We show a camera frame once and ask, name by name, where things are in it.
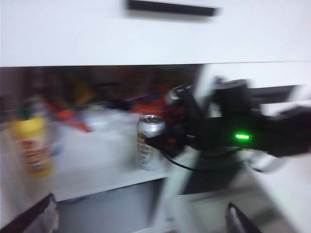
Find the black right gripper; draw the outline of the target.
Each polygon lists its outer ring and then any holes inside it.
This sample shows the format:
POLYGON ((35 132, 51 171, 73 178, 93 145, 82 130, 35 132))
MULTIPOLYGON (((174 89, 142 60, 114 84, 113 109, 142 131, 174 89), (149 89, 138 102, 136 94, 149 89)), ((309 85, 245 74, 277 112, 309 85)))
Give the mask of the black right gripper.
MULTIPOLYGON (((187 133, 193 136, 192 144, 200 150, 224 147, 260 149, 264 142, 269 117, 257 114, 237 114, 221 117, 203 117, 192 92, 191 85, 181 85, 167 93, 167 105, 182 105, 187 119, 187 133)), ((145 139, 148 146, 163 155, 176 157, 184 151, 184 135, 162 133, 145 139)))

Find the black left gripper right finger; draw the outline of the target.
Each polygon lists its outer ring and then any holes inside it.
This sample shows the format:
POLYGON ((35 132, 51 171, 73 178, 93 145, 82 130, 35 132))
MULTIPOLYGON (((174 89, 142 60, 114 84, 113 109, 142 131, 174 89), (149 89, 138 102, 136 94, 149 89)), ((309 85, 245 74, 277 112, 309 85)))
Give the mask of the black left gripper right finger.
POLYGON ((261 233, 257 226, 233 203, 229 203, 225 214, 228 233, 261 233))

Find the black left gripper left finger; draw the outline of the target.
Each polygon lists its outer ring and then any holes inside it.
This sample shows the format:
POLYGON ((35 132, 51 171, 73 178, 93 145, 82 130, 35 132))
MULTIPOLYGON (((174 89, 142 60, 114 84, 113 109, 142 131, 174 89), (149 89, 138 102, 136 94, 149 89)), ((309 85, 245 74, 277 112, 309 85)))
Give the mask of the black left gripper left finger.
POLYGON ((1 228, 2 233, 54 233, 59 228, 59 212, 53 193, 18 215, 1 228))

